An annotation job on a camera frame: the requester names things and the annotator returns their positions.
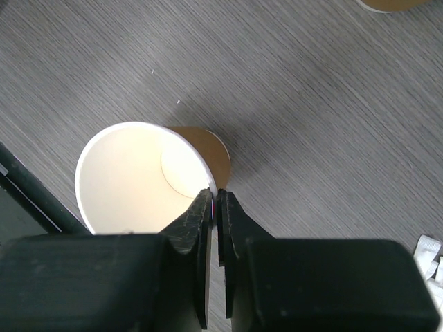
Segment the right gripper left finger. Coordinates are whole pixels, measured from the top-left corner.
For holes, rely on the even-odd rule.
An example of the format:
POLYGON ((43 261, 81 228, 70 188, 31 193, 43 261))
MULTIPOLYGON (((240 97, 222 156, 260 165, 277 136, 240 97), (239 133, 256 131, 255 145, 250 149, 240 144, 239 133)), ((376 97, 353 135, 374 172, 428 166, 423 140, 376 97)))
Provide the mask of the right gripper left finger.
POLYGON ((160 231, 162 256, 153 329, 207 329, 213 195, 203 189, 160 231))

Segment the brown paper cup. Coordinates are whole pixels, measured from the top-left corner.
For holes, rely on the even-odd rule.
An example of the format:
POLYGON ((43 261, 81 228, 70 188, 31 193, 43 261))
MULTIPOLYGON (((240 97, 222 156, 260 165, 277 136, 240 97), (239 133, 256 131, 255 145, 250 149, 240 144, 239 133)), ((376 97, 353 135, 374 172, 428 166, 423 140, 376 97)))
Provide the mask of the brown paper cup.
POLYGON ((85 145, 75 196, 91 234, 160 232, 201 190, 226 188, 230 170, 226 145, 207 129, 122 122, 85 145))

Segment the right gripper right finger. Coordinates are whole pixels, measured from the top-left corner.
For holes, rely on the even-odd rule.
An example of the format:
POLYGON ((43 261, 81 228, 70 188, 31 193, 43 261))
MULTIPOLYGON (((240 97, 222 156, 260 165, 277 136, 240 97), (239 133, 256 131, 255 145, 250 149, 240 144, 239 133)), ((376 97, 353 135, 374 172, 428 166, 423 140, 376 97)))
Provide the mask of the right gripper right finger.
POLYGON ((226 317, 233 319, 247 296, 248 267, 246 245, 249 239, 273 236, 243 209, 233 192, 220 190, 216 202, 219 265, 224 267, 226 317))

